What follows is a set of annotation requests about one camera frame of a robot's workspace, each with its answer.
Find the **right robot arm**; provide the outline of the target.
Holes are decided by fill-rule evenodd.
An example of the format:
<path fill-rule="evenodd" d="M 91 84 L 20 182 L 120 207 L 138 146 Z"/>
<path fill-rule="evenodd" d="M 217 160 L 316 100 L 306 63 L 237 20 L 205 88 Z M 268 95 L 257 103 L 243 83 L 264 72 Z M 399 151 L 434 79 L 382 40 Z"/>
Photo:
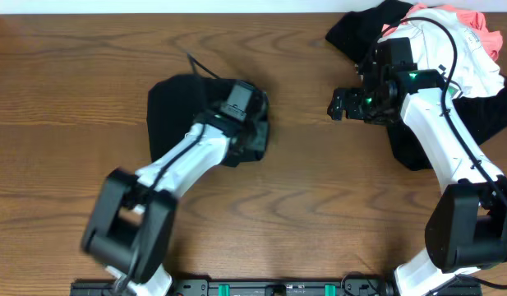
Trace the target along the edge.
<path fill-rule="evenodd" d="M 473 273 L 507 262 L 507 177 L 463 125 L 438 71 L 394 72 L 370 88 L 338 88 L 327 114 L 404 124 L 440 186 L 425 247 L 394 270 L 384 295 L 464 294 L 484 284 Z"/>

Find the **black polo shirt with logo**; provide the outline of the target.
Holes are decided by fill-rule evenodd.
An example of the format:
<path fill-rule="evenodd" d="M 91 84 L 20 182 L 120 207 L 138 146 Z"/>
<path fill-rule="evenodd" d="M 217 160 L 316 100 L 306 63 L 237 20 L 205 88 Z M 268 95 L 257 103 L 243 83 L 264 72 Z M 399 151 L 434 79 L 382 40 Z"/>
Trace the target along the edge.
<path fill-rule="evenodd" d="M 229 150 L 223 165 L 236 167 L 240 163 L 232 160 L 232 138 L 236 136 L 247 119 L 264 108 L 269 110 L 267 94 L 255 85 L 247 116 L 243 122 L 221 113 L 219 107 L 228 98 L 237 79 L 199 77 L 182 74 L 157 83 L 148 93 L 147 129 L 150 143 L 150 157 L 158 160 L 169 152 L 195 123 L 213 125 L 230 138 Z"/>

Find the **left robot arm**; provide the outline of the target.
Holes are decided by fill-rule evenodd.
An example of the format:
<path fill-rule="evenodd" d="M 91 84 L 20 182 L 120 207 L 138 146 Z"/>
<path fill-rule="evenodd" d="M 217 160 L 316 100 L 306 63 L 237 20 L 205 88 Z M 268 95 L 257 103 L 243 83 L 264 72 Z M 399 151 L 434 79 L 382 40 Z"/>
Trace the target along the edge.
<path fill-rule="evenodd" d="M 179 199 L 208 170 L 261 160 L 268 113 L 234 106 L 201 112 L 170 151 L 135 173 L 106 177 L 81 239 L 81 249 L 114 276 L 104 295 L 165 295 L 163 266 Z"/>

